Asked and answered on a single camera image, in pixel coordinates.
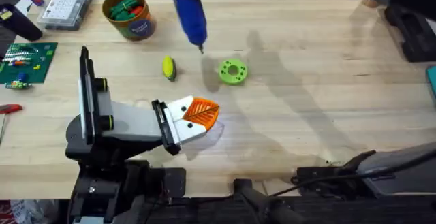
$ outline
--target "blue hot glue gun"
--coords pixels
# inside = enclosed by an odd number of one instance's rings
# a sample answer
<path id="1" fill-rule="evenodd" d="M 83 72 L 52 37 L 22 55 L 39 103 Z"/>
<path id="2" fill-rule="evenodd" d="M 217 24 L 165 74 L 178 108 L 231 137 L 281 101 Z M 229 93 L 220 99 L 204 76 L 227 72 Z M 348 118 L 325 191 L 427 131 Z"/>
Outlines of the blue hot glue gun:
<path id="1" fill-rule="evenodd" d="M 201 0 L 174 0 L 182 28 L 189 41 L 203 54 L 203 43 L 207 38 L 206 17 Z"/>

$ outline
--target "wire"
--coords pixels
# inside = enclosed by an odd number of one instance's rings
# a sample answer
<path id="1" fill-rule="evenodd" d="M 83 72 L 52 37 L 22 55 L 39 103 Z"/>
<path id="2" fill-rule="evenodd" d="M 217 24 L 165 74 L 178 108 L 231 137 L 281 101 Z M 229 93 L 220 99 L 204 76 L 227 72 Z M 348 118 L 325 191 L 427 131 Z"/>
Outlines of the wire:
<path id="1" fill-rule="evenodd" d="M 147 224 L 147 221 L 149 221 L 149 218 L 151 216 L 151 214 L 153 213 L 154 209 L 155 209 L 155 205 L 157 203 L 157 200 L 159 199 L 159 197 L 155 198 L 155 201 L 153 202 L 153 204 L 150 207 L 149 213 L 147 214 L 147 218 L 145 218 L 145 222 L 144 224 Z"/>
<path id="2" fill-rule="evenodd" d="M 217 199 L 208 199 L 208 200 L 204 200 L 204 201 L 198 201 L 198 202 L 196 202 L 196 204 L 207 204 L 207 203 L 213 203 L 213 202 L 222 202 L 222 201 L 226 201 L 226 200 L 228 200 L 228 199 L 230 199 L 232 197 L 233 197 L 233 195 L 228 196 L 228 197 L 220 197 L 220 198 L 217 198 Z M 165 207 L 177 207 L 177 206 L 188 206 L 191 203 L 188 202 L 188 203 L 184 203 L 184 204 L 168 204 L 168 203 L 156 203 L 156 204 L 158 204 L 160 206 L 165 206 Z"/>
<path id="3" fill-rule="evenodd" d="M 411 161 L 401 163 L 399 165 L 392 166 L 389 168 L 385 168 L 383 170 L 377 170 L 376 172 L 369 172 L 369 173 L 365 173 L 365 174 L 352 174 L 352 175 L 344 175 L 344 176 L 330 176 L 330 177 L 323 177 L 323 178 L 308 180 L 308 181 L 302 182 L 294 187 L 290 187 L 289 189 L 286 189 L 286 190 L 283 190 L 283 191 L 280 191 L 277 193 L 273 193 L 272 195 L 269 195 L 269 197 L 276 197 L 276 196 L 279 196 L 279 195 L 282 195 L 285 193 L 289 193 L 290 191 L 294 191 L 294 190 L 297 190 L 301 187 L 312 185 L 312 184 L 317 183 L 317 182 L 324 182 L 324 181 L 330 181 L 330 180 L 355 180 L 355 179 L 363 179 L 363 178 L 380 177 L 380 176 L 384 176 L 386 174 L 393 174 L 395 172 L 407 170 L 411 167 L 416 167 L 422 163 L 427 162 L 428 160 L 430 160 L 434 157 L 436 157 L 436 150 L 433 150 L 429 153 L 426 153 L 424 155 L 416 157 L 415 159 L 412 159 Z"/>
<path id="4" fill-rule="evenodd" d="M 253 206 L 251 206 L 248 203 L 248 201 L 245 199 L 245 197 L 242 195 L 242 193 L 240 194 L 240 197 L 243 199 L 245 206 L 249 209 L 251 216 L 253 217 L 256 224 L 260 224 L 259 216 L 256 214 L 256 211 L 254 210 Z"/>

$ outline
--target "red handle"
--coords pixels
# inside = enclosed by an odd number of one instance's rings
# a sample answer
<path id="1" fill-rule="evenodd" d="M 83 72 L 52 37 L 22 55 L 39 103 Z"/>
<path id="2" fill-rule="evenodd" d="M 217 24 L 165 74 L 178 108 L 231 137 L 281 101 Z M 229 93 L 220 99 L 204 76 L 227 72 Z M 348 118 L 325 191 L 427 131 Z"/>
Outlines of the red handle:
<path id="1" fill-rule="evenodd" d="M 9 114 L 11 112 L 16 112 L 22 109 L 22 106 L 18 104 L 7 104 L 0 106 L 0 114 Z"/>

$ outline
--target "glue gun nozzle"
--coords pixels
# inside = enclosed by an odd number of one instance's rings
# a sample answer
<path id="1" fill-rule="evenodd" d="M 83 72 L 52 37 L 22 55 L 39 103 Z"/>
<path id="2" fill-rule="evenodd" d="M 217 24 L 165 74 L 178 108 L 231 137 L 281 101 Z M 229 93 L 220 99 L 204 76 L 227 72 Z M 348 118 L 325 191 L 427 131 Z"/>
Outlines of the glue gun nozzle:
<path id="1" fill-rule="evenodd" d="M 202 44 L 200 44 L 200 45 L 198 46 L 198 49 L 200 50 L 200 52 L 201 52 L 202 54 L 204 54 L 204 51 L 203 51 L 203 45 L 202 45 Z"/>

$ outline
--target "green ring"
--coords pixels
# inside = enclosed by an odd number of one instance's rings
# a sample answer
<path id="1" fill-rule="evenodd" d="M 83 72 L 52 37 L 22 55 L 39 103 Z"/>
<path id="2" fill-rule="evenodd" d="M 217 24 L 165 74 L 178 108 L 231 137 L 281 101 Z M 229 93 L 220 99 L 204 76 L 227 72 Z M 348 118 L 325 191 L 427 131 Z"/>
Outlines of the green ring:
<path id="1" fill-rule="evenodd" d="M 229 74 L 229 68 L 236 66 L 237 74 Z M 239 59 L 228 59 L 221 63 L 219 66 L 219 77 L 226 84 L 240 84 L 247 77 L 248 68 Z"/>

